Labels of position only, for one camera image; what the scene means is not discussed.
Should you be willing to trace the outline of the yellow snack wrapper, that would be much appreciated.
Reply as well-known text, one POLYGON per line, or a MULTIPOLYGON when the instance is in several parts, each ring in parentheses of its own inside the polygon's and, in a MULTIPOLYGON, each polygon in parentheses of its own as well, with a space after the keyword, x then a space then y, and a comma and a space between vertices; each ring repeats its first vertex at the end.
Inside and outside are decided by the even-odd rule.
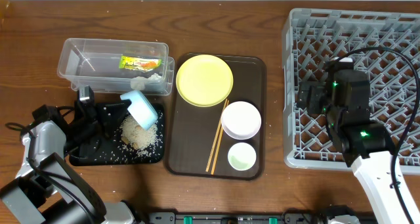
POLYGON ((162 59, 141 58, 135 56, 122 56, 119 61, 119 69, 150 72, 160 67, 162 59))

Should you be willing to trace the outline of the small pale green cup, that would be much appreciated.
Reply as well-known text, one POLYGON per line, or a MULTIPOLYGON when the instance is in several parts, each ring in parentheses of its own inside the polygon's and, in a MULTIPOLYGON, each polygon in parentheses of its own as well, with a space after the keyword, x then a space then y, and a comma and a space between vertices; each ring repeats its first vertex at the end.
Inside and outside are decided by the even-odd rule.
POLYGON ((228 151, 228 163, 237 171, 247 171, 257 160, 255 149, 248 143, 236 143, 228 151))

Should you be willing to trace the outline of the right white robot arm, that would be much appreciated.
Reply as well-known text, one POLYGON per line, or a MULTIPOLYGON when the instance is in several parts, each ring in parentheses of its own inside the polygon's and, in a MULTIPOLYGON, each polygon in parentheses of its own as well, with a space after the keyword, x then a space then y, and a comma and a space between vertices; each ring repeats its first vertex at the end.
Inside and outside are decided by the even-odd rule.
POLYGON ((378 223, 418 223, 419 209, 400 165, 396 146, 385 126, 370 118, 370 81, 354 69, 351 58, 327 63, 324 82, 303 81, 298 107, 322 114, 336 151, 366 193, 378 223))

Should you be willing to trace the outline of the white bowl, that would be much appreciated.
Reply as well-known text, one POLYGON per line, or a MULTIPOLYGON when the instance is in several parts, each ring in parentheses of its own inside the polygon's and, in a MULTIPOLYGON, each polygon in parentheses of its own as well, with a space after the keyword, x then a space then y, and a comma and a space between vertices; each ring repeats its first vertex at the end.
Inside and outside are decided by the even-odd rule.
POLYGON ((252 138, 259 132, 261 124, 262 118, 258 109, 245 101, 229 104, 221 116, 224 132, 237 140, 252 138))

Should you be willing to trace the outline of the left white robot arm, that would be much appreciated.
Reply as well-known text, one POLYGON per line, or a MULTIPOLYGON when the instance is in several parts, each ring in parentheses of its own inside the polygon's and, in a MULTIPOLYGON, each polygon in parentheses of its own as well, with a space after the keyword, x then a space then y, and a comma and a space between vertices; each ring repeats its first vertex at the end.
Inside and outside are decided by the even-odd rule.
POLYGON ((96 103, 86 86, 72 106, 43 105, 31 124, 7 123, 19 131, 25 152, 15 179, 1 188, 3 203, 20 223, 147 223, 148 216, 124 200, 103 202, 65 161, 84 142, 109 143, 126 113, 137 114, 146 101, 131 91, 121 102, 96 103))

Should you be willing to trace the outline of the pile of rice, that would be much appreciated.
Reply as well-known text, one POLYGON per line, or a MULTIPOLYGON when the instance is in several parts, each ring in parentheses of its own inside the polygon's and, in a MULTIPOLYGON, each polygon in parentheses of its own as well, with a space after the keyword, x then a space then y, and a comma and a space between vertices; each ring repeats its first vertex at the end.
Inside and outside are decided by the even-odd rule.
POLYGON ((127 115, 116 129, 113 142, 125 153, 124 157, 155 162, 163 156, 162 129, 158 120, 149 130, 144 130, 132 115, 127 115))

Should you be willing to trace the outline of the white tissue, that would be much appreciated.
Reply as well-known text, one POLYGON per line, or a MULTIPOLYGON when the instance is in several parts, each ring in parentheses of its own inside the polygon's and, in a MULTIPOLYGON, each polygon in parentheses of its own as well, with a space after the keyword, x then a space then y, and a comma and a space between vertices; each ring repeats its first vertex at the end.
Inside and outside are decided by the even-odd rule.
POLYGON ((150 77, 142 77, 138 76, 130 81, 131 89, 133 90, 139 90, 139 91, 151 91, 154 90, 160 83, 161 83, 162 77, 154 73, 150 77))

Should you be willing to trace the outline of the light blue bowl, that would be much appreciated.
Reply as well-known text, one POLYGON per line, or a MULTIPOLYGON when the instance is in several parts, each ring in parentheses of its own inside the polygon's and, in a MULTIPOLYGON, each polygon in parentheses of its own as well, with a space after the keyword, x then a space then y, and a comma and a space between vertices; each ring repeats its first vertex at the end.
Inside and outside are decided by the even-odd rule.
POLYGON ((137 90, 124 93, 120 96, 121 100, 129 100, 128 112, 141 128, 149 130, 158 120, 158 113, 150 104, 149 100, 137 90))

